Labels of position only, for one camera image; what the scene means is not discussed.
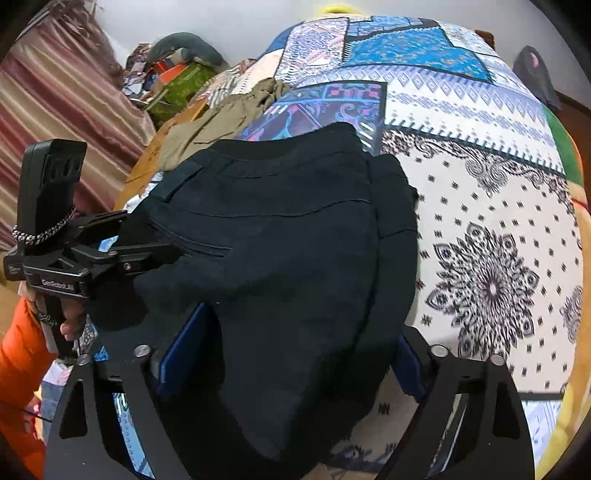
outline metal chain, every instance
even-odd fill
[[[44,232],[38,235],[28,235],[27,233],[21,232],[17,229],[15,225],[12,229],[12,236],[17,240],[17,242],[24,243],[25,245],[39,245],[47,240],[49,240],[52,236],[54,236],[57,232],[59,232],[65,225],[72,220],[74,217],[74,213],[76,209],[72,207],[70,213],[68,213],[63,219],[61,219],[57,224],[48,228]]]

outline black garment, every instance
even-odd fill
[[[371,157],[352,126],[333,124],[219,141],[130,216],[118,245],[165,239],[184,255],[135,279],[143,308],[99,301],[91,317],[116,358],[171,338],[200,301],[212,307],[221,351],[203,361],[222,373],[198,394],[201,473],[296,478],[367,414],[414,297],[413,194],[395,157]],[[129,305],[122,291],[99,300]]]

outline striped curtain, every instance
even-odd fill
[[[74,197],[79,211],[113,206],[155,131],[121,92],[122,69],[82,0],[52,2],[0,64],[0,251],[13,244],[18,179],[27,145],[88,143]]]

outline blue patterned fabric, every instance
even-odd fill
[[[295,24],[290,26],[289,28],[286,28],[283,32],[281,32],[279,35],[277,35],[275,37],[275,40],[273,40],[271,42],[271,45],[269,45],[269,47],[262,53],[261,57],[263,55],[266,55],[269,52],[275,51],[275,50],[279,50],[281,48],[285,48],[285,45],[287,44],[287,39],[290,36],[291,31],[297,27],[298,25],[300,25],[300,23]]]
[[[351,22],[347,29],[347,35],[352,37],[363,37],[375,32],[395,30],[396,28],[422,25],[419,18],[412,17],[383,17],[374,15],[369,21]]]
[[[239,140],[278,140],[295,137],[331,123],[348,122],[369,152],[384,117],[384,85],[339,82],[291,90],[238,136]]]
[[[345,59],[342,66],[415,65],[479,80],[490,79],[476,54],[451,45],[439,27],[379,33],[351,41],[345,46]]]
[[[534,449],[534,463],[537,467],[550,442],[550,436],[556,426],[562,401],[523,401],[521,404],[530,430],[531,446]]]

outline pile of clothes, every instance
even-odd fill
[[[222,64],[222,56],[199,36],[175,33],[135,48],[127,58],[122,90],[160,127],[187,106]]]

